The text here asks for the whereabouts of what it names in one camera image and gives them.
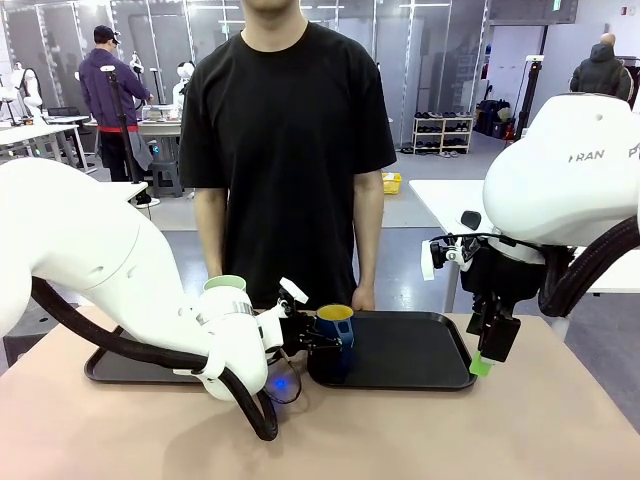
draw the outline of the hand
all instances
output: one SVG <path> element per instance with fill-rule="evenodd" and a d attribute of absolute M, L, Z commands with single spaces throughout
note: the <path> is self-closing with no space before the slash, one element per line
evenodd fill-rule
<path fill-rule="evenodd" d="M 375 294 L 373 287 L 358 287 L 353 292 L 351 308 L 356 312 L 360 310 L 374 311 L 376 309 Z"/>

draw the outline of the yellow bin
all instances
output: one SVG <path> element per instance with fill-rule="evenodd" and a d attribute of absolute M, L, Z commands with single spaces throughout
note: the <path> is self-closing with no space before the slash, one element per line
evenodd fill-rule
<path fill-rule="evenodd" d="M 382 181 L 384 182 L 385 195 L 397 195 L 400 193 L 400 184 L 402 184 L 402 175 L 399 173 L 382 172 Z"/>

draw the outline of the t-shirt sleeve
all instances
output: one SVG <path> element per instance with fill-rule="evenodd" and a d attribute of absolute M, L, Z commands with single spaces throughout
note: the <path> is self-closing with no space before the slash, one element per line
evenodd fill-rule
<path fill-rule="evenodd" d="M 354 118 L 358 145 L 354 174 L 380 170 L 396 161 L 380 72 L 364 49 L 362 55 L 365 58 L 358 68 L 360 72 L 354 75 L 357 84 L 355 91 L 352 90 L 356 100 Z"/>
<path fill-rule="evenodd" d="M 226 188 L 202 81 L 197 73 L 194 72 L 189 82 L 182 110 L 180 182 L 184 188 Z"/>

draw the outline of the chin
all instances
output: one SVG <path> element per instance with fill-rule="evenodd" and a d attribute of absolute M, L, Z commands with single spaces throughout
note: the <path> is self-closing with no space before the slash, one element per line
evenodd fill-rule
<path fill-rule="evenodd" d="M 298 3 L 298 0 L 243 0 L 244 4 L 256 12 L 280 12 Z"/>

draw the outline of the person in purple jacket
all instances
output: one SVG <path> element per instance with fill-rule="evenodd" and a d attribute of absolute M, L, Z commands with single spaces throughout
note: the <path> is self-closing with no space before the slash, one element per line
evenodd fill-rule
<path fill-rule="evenodd" d="M 116 68 L 118 83 L 120 84 L 120 98 L 127 117 L 129 132 L 138 131 L 136 109 L 133 97 L 150 101 L 153 96 L 138 80 L 127 64 L 113 55 L 118 40 L 116 33 L 109 27 L 99 25 L 93 30 L 94 48 L 80 63 L 78 73 L 84 103 L 98 122 L 100 143 L 102 144 L 102 163 L 109 169 L 112 182 L 126 182 L 129 180 L 126 170 L 126 152 L 122 138 L 122 128 L 114 105 L 115 99 L 111 93 L 109 81 L 100 67 L 113 65 Z"/>

